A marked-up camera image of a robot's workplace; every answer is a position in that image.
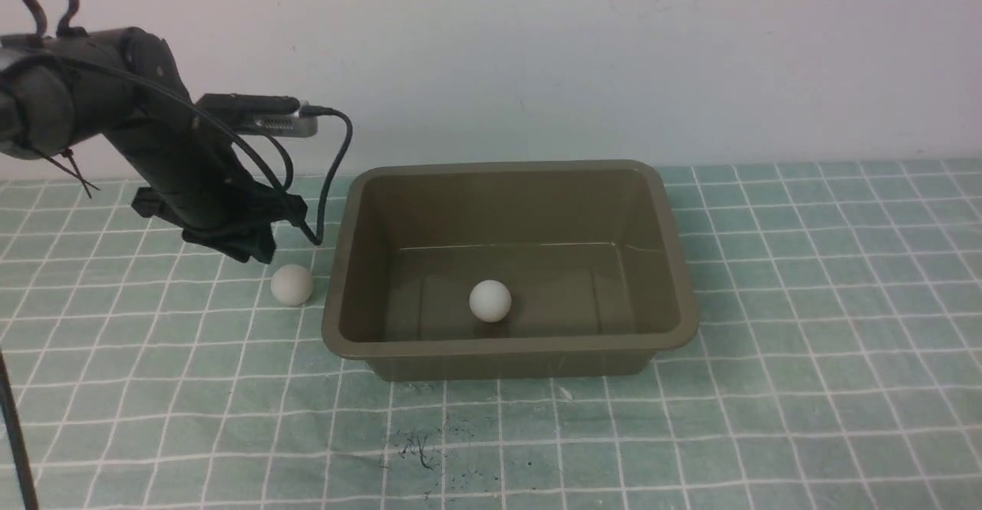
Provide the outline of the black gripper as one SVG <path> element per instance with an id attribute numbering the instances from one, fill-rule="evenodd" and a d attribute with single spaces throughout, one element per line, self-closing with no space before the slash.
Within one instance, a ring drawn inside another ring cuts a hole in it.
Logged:
<path id="1" fill-rule="evenodd" d="M 189 183 L 170 191 L 141 187 L 132 207 L 144 219 L 161 219 L 180 228 L 186 243 L 243 263 L 271 263 L 276 252 L 272 225 L 308 214 L 301 196 L 280 196 L 255 181 L 244 186 Z"/>

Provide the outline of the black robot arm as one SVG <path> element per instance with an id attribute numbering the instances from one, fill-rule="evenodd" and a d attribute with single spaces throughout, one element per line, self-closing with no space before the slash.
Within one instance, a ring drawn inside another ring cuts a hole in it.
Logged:
<path id="1" fill-rule="evenodd" d="M 167 42 L 139 28 L 2 38 L 4 156 L 52 161 L 101 135 L 145 181 L 137 214 L 238 262 L 272 261 L 273 224 L 308 214 L 300 196 L 256 181 L 234 150 L 261 120 L 299 108 L 270 95 L 192 101 Z"/>

